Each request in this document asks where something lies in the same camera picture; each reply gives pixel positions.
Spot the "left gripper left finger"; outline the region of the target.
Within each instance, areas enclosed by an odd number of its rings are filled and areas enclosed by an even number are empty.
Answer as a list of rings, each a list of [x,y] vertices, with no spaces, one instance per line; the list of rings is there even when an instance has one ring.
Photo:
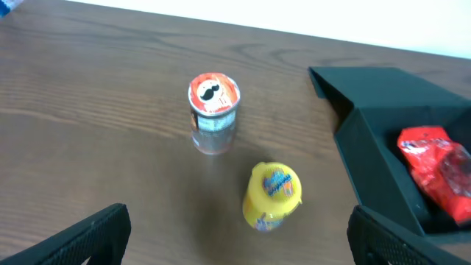
[[[120,265],[131,234],[127,206],[112,204],[1,265]]]

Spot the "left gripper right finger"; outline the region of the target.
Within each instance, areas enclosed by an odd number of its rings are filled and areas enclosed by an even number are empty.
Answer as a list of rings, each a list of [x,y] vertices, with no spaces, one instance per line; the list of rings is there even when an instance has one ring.
[[[353,208],[347,239],[356,265],[470,265],[362,205]]]

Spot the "red candy bag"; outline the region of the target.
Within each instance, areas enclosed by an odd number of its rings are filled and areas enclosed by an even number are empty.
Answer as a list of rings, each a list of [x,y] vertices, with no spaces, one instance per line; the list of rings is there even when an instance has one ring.
[[[409,127],[397,146],[406,158],[414,182],[457,225],[470,222],[470,153],[443,127]]]

